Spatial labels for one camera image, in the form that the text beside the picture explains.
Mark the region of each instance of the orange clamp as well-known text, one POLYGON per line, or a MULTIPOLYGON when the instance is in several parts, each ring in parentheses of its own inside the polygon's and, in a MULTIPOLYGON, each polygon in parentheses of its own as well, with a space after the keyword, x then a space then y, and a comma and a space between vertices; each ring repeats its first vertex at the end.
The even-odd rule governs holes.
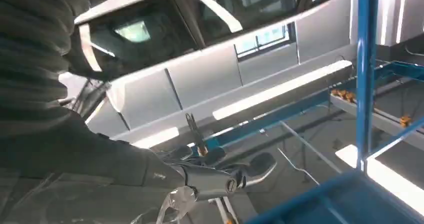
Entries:
POLYGON ((403 128, 407 128, 411 124, 412 119, 408 115, 404 115, 400 118, 399 122, 403 128))

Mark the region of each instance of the car window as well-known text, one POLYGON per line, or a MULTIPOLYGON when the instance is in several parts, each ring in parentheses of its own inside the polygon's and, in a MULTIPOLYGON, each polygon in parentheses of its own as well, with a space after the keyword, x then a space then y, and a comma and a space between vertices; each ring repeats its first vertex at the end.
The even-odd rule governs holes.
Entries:
MULTIPOLYGON (((234 33, 266 25, 292 15, 296 10, 296 0, 188 0, 188 2, 194 10, 206 44, 213 44, 229 38, 234 33)), ((259 42, 269 43, 271 39, 277 39, 278 35, 282 38, 284 32, 281 31, 265 34, 259 42)), ((248 50, 254 45, 254 41, 246 43, 243 49, 248 50)))
POLYGON ((88 25, 95 62, 114 78, 197 49, 173 0, 145 0, 88 25))

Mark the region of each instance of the fluorescent light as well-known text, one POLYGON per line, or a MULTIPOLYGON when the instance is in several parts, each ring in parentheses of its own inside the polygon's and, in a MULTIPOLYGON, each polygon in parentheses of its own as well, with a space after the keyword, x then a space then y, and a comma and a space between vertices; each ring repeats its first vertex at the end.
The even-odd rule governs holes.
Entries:
POLYGON ((381 45, 386 44, 386 32, 387 32, 387 25, 388 25, 388 16, 389 16, 389 7, 391 0, 381 0, 382 1, 382 24, 381 24, 381 39, 380 43, 381 45))
POLYGON ((294 90, 298 87, 301 87, 305 84, 313 82, 313 81, 315 81, 319 78, 325 77, 328 74, 334 73, 338 70, 349 67, 351 65, 352 65, 352 62, 350 62, 348 60, 340 60, 336 63, 331 64, 331 65, 321 67, 317 70, 311 71, 307 74, 304 74, 302 76, 299 76, 299 77, 296 77, 292 80, 289 80, 289 81, 287 81, 283 84, 274 86, 270 89, 259 92, 258 94, 249 96, 249 97, 242 99, 242 100, 239 100, 239 101, 237 101, 233 104, 230 104, 228 106, 220 108, 220 109, 212 112, 213 117, 215 117, 216 120, 226 118, 226 117, 231 116, 235 113, 238 113, 240 111, 243 111, 245 109, 253 107, 257 104, 263 103, 263 102, 265 102, 269 99, 272 99, 272 98, 277 97, 281 94, 284 94, 286 92, 294 90))
MULTIPOLYGON (((354 145, 348 145, 335 153, 349 166, 357 165, 358 150, 354 145)), ((368 176, 384 187, 387 191, 404 201, 421 215, 424 215, 424 190, 397 174, 376 159, 368 158, 368 176)))
POLYGON ((350 43, 352 43, 352 28, 353 28, 353 21, 354 21, 354 0, 350 0, 350 23, 349 23, 349 40, 350 43))
POLYGON ((236 33, 238 31, 243 30, 242 24, 238 21, 233 15, 231 15, 225 8, 219 5, 214 0, 199 0, 203 4, 205 4, 208 8, 210 8, 216 15, 218 15, 221 20, 223 20, 232 33, 236 33))
POLYGON ((135 143, 132 143, 131 145, 138 147, 138 148, 151 148, 153 146, 156 146, 157 144, 166 142, 172 138, 178 137, 180 133, 178 132, 178 128, 172 127, 169 129, 165 129, 163 131, 160 131, 156 134, 153 134, 151 136, 148 136, 144 139, 141 139, 135 143))
POLYGON ((401 42, 402 24, 404 21, 405 0, 400 0, 399 20, 397 20, 396 43, 401 42))

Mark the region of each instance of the blue platform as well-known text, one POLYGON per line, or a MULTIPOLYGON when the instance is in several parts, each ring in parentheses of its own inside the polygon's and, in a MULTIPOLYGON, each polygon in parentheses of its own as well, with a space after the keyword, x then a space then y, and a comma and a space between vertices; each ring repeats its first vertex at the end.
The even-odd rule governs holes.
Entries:
POLYGON ((247 224, 418 224, 424 219, 362 172, 344 173, 247 224))

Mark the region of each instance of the cable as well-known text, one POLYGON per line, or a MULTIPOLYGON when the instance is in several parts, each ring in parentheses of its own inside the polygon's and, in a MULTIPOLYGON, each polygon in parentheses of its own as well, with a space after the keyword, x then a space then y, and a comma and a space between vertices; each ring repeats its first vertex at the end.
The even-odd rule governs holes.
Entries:
POLYGON ((296 167, 294 164, 293 164, 293 162, 286 156, 286 154, 284 154, 284 152, 279 148, 279 147, 277 147, 277 149, 279 150, 279 152, 283 155, 283 157, 288 161, 288 163, 294 168, 294 169, 296 169, 296 170, 298 170, 298 171, 300 171, 300 172, 303 172, 303 173, 305 173, 309 178, 311 178, 312 179, 312 181, 314 181, 317 185, 320 185, 320 183, 309 173, 309 172, 307 172, 305 169, 302 169, 302 168, 298 168, 298 167, 296 167))
POLYGON ((421 53, 415 53, 415 52, 410 51, 410 50, 408 49, 408 46, 407 46, 407 45, 405 45, 405 51, 406 51, 407 53, 411 54, 411 55, 414 55, 414 56, 424 57, 424 54, 421 54, 421 53))

